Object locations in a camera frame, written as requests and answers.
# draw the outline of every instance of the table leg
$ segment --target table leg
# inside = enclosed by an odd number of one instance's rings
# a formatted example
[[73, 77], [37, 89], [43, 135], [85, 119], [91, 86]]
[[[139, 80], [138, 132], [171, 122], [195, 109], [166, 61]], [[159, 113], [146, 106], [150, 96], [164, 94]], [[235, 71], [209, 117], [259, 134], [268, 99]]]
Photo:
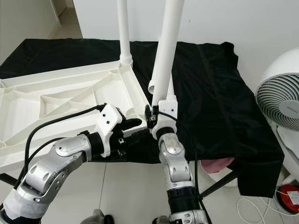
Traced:
[[12, 176], [10, 176], [8, 174], [0, 174], [0, 181], [3, 181], [5, 183], [8, 183], [8, 184], [14, 186], [15, 183], [17, 182], [17, 179], [13, 178]]
[[242, 172], [243, 172], [242, 169], [233, 170], [232, 172], [227, 174], [225, 177], [223, 177], [221, 180], [219, 180], [218, 182], [213, 184], [211, 187], [206, 189], [204, 192], [202, 192], [201, 196], [206, 197], [209, 194], [211, 194], [211, 193], [215, 192], [216, 190], [218, 190], [219, 188], [222, 188], [224, 185], [228, 184], [229, 182], [231, 182], [232, 180], [237, 178]]

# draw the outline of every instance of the black cable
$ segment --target black cable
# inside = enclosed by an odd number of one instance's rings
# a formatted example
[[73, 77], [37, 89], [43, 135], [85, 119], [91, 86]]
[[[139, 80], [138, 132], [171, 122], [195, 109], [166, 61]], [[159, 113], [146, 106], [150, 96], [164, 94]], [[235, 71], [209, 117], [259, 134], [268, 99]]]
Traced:
[[203, 202], [202, 202], [202, 197], [201, 197], [201, 195], [200, 195], [200, 193], [199, 193], [199, 187], [198, 187], [198, 167], [197, 167], [197, 166], [198, 166], [197, 147], [196, 147], [196, 144], [194, 143], [194, 141], [195, 141], [196, 139], [195, 139], [195, 137], [193, 136], [193, 134], [191, 134], [191, 133], [189, 132], [189, 129], [187, 128], [187, 126], [186, 126], [183, 122], [181, 122], [180, 120], [176, 119], [175, 117], [173, 117], [173, 116], [171, 116], [171, 115], [169, 115], [169, 114], [167, 114], [167, 113], [158, 112], [158, 114], [162, 114], [162, 115], [164, 115], [164, 116], [166, 116], [166, 117], [169, 117], [169, 118], [173, 119], [174, 121], [177, 121], [179, 124], [181, 124], [181, 125], [183, 126], [184, 129], [186, 129], [186, 131], [187, 131], [187, 132], [189, 133], [189, 135], [192, 137], [192, 145], [193, 145], [193, 147], [194, 147], [194, 157], [195, 157], [195, 158], [194, 158], [195, 193], [197, 194], [197, 198], [198, 198], [198, 201], [199, 201], [199, 203], [200, 203], [201, 208], [203, 209], [203, 211], [204, 211], [205, 214], [206, 214], [206, 218], [207, 218], [208, 223], [209, 223], [209, 224], [212, 224], [212, 220], [211, 220], [211, 218], [210, 218], [210, 216], [209, 216], [209, 214], [208, 214], [208, 212], [207, 212], [207, 210], [206, 210], [205, 205], [204, 205]]
[[[39, 151], [41, 151], [45, 146], [47, 146], [48, 144], [54, 142], [54, 141], [58, 141], [58, 140], [61, 140], [63, 138], [55, 138], [55, 139], [51, 139], [49, 141], [47, 141], [46, 143], [42, 144], [37, 150], [35, 150], [33, 152], [33, 154], [29, 157], [29, 160], [28, 162], [30, 163], [32, 161], [32, 159], [35, 157], [36, 154], [39, 153]], [[18, 177], [18, 180], [16, 181], [15, 185], [14, 185], [14, 189], [17, 189], [17, 187], [20, 185], [22, 179], [23, 179], [23, 176], [24, 176], [24, 167], [22, 169], [22, 171], [20, 172], [20, 175]]]
[[173, 120], [175, 120], [175, 121], [178, 120], [178, 119], [176, 119], [175, 117], [173, 117], [173, 116], [171, 116], [171, 115], [169, 115], [169, 114], [167, 114], [167, 113], [163, 113], [163, 112], [161, 112], [161, 111], [159, 111], [158, 114], [162, 114], [162, 115], [164, 115], [164, 116], [166, 116], [166, 117], [169, 117], [169, 118], [171, 118], [171, 119], [173, 119]]
[[[31, 143], [31, 140], [33, 138], [33, 135], [38, 131], [40, 130], [41, 128], [43, 127], [46, 127], [48, 125], [51, 125], [51, 124], [54, 124], [54, 123], [57, 123], [57, 122], [60, 122], [60, 121], [63, 121], [63, 120], [66, 120], [66, 119], [69, 119], [69, 118], [73, 118], [73, 117], [76, 117], [76, 116], [80, 116], [80, 115], [83, 115], [85, 113], [88, 113], [88, 112], [91, 112], [93, 110], [99, 110], [101, 111], [103, 108], [104, 108], [105, 105], [97, 105], [97, 106], [94, 106], [90, 109], [87, 109], [87, 110], [84, 110], [84, 111], [81, 111], [81, 112], [78, 112], [78, 113], [74, 113], [74, 114], [70, 114], [70, 115], [67, 115], [67, 116], [64, 116], [64, 117], [61, 117], [61, 118], [58, 118], [58, 119], [55, 119], [55, 120], [51, 120], [51, 121], [48, 121], [38, 127], [36, 127], [31, 133], [30, 135], [28, 136], [27, 138], [27, 141], [26, 141], [26, 146], [25, 146], [25, 162], [24, 162], [24, 171], [23, 171], [23, 177], [26, 175], [27, 171], [28, 171], [28, 166], [29, 166], [29, 148], [30, 148], [30, 143]], [[14, 188], [16, 189], [19, 184], [20, 184], [21, 181], [18, 181], [17, 184], [14, 186]]]

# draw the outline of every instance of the fan grille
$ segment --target fan grille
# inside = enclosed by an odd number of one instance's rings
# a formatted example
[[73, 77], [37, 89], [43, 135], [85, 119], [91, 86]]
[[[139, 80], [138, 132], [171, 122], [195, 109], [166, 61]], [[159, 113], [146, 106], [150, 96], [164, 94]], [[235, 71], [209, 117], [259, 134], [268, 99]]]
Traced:
[[299, 100], [299, 75], [284, 75], [263, 83], [257, 91], [256, 101], [261, 111], [282, 127], [299, 132], [299, 119], [285, 116], [280, 105], [288, 100]]

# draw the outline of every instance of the white plastic tray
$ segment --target white plastic tray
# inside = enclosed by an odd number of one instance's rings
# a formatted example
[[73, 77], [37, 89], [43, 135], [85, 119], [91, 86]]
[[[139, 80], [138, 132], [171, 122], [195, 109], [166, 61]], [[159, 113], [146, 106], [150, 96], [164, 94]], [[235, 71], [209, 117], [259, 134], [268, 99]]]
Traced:
[[[0, 80], [0, 173], [22, 166], [26, 139], [35, 127], [103, 103], [119, 107], [128, 119], [142, 119], [138, 129], [146, 127], [149, 103], [129, 65], [110, 62]], [[56, 137], [93, 132], [97, 116], [93, 111], [41, 129], [30, 151]]]

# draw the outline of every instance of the white cable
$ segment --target white cable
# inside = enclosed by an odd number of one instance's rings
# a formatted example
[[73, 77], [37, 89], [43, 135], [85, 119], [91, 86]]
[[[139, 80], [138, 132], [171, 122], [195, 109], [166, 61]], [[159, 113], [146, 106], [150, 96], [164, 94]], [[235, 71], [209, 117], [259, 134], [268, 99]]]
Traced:
[[298, 216], [298, 215], [299, 215], [299, 213], [294, 214], [294, 215], [286, 214], [286, 213], [280, 212], [280, 211], [278, 211], [278, 210], [272, 208], [271, 206], [269, 206], [269, 208], [270, 208], [271, 210], [273, 210], [273, 211], [275, 211], [275, 212], [281, 214], [281, 215], [284, 215], [284, 216]]
[[[281, 193], [281, 194], [283, 194], [283, 195], [287, 195], [287, 196], [289, 196], [288, 194], [285, 194], [285, 193], [280, 192], [280, 191], [278, 191], [278, 190], [276, 190], [276, 191], [279, 192], [279, 193]], [[286, 214], [286, 213], [280, 212], [280, 211], [278, 211], [278, 210], [272, 208], [272, 207], [270, 206], [270, 198], [269, 198], [269, 200], [268, 200], [268, 203], [266, 203], [261, 197], [259, 197], [259, 199], [260, 199], [260, 200], [267, 206], [266, 211], [265, 211], [264, 214], [262, 214], [261, 210], [257, 207], [257, 205], [256, 205], [255, 203], [253, 203], [251, 200], [249, 200], [249, 199], [247, 199], [247, 198], [241, 197], [241, 198], [239, 198], [239, 200], [237, 201], [236, 206], [237, 206], [237, 212], [238, 212], [238, 215], [239, 215], [240, 219], [243, 220], [245, 223], [247, 223], [247, 224], [258, 224], [258, 223], [260, 223], [260, 222], [263, 222], [263, 224], [266, 224], [266, 222], [265, 222], [265, 216], [266, 216], [266, 214], [267, 214], [267, 212], [268, 212], [269, 209], [271, 209], [271, 210], [273, 210], [273, 211], [275, 211], [275, 212], [277, 212], [277, 213], [279, 213], [279, 214], [281, 214], [281, 215], [284, 215], [284, 216], [291, 216], [291, 217], [299, 216], [299, 213], [294, 214], [294, 215], [291, 215], [291, 214]], [[262, 219], [261, 219], [260, 221], [256, 222], [256, 223], [252, 223], [252, 222], [249, 222], [249, 221], [245, 220], [245, 219], [241, 216], [240, 211], [239, 211], [239, 203], [240, 203], [241, 200], [244, 200], [244, 201], [249, 202], [250, 204], [252, 204], [252, 205], [255, 207], [255, 209], [257, 210], [257, 212], [259, 213], [259, 215], [260, 215], [260, 217], [261, 217]]]
[[283, 192], [281, 192], [281, 191], [279, 191], [279, 190], [275, 190], [275, 191], [278, 192], [278, 193], [280, 193], [280, 194], [282, 194], [282, 195], [287, 195], [287, 196], [289, 196], [288, 194], [283, 193]]
[[[261, 219], [260, 221], [256, 222], [256, 223], [252, 223], [252, 222], [246, 221], [246, 220], [241, 216], [240, 211], [239, 211], [239, 203], [240, 203], [241, 200], [244, 200], [244, 201], [249, 202], [250, 204], [252, 204], [252, 205], [256, 208], [257, 212], [259, 213], [259, 215], [261, 216], [262, 219]], [[249, 199], [244, 198], [244, 197], [241, 197], [241, 198], [239, 198], [239, 200], [237, 201], [237, 212], [238, 212], [238, 215], [239, 215], [240, 219], [243, 220], [244, 222], [246, 222], [247, 224], [258, 224], [258, 223], [260, 223], [261, 221], [263, 222], [263, 224], [266, 224], [264, 217], [265, 217], [265, 215], [267, 214], [268, 210], [269, 210], [269, 207], [267, 206], [266, 211], [265, 211], [265, 213], [264, 213], [264, 215], [263, 215], [263, 214], [261, 213], [260, 209], [257, 207], [257, 205], [254, 204], [254, 203], [253, 203], [252, 201], [250, 201]]]

